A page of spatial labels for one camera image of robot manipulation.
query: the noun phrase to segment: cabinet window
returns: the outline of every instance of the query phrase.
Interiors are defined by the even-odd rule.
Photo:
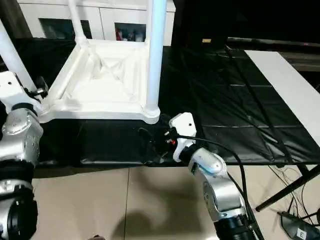
[[[117,41],[144,42],[146,39],[146,25],[134,23],[114,23]]]
[[[48,39],[74,40],[75,31],[70,19],[39,18],[45,37]],[[82,29],[87,39],[92,39],[89,21],[81,20]]]

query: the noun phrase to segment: white cabinet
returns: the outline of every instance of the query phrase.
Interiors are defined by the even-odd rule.
[[[68,39],[72,35],[67,0],[18,0],[18,3],[33,37]],[[76,4],[87,38],[119,40],[116,29],[120,34],[139,35],[130,41],[145,38],[147,0],[77,0]],[[173,0],[167,0],[165,46],[171,45],[175,11]]]

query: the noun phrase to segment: tile floor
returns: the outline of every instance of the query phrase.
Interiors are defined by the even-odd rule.
[[[240,183],[239,167],[228,169]],[[245,169],[252,207],[284,186],[267,166]],[[296,169],[285,171],[291,180],[299,176]],[[304,190],[310,213],[320,207],[319,184],[320,176]],[[87,240],[96,234],[107,240],[217,239],[201,187],[187,168],[106,170],[34,179],[33,186],[39,211],[33,240]],[[290,200],[286,197],[256,213],[266,240],[289,239],[276,212],[286,210]]]

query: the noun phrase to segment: black tablecloth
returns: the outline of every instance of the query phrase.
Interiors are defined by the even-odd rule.
[[[74,47],[72,41],[48,39],[15,45],[32,78],[43,76],[49,86]],[[320,148],[271,84],[244,51],[231,54],[164,47],[157,124],[52,120],[42,125],[39,166],[177,166],[146,147],[138,130],[156,135],[167,127],[167,119],[183,112],[193,114],[199,136],[233,149],[246,165],[318,164]],[[208,147],[228,164],[237,164],[228,152]]]

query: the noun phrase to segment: black tripod leg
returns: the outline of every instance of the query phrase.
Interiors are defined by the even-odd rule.
[[[309,172],[306,172],[303,176],[299,177],[297,180],[289,184],[287,187],[279,191],[277,194],[270,197],[268,200],[261,203],[259,206],[255,208],[257,212],[260,212],[261,210],[265,209],[266,207],[269,207],[271,204],[274,204],[278,200],[282,199],[283,197],[287,196],[297,188],[301,187],[303,184],[307,183],[311,179],[315,178],[320,174],[320,165],[317,165],[313,169],[311,169]]]

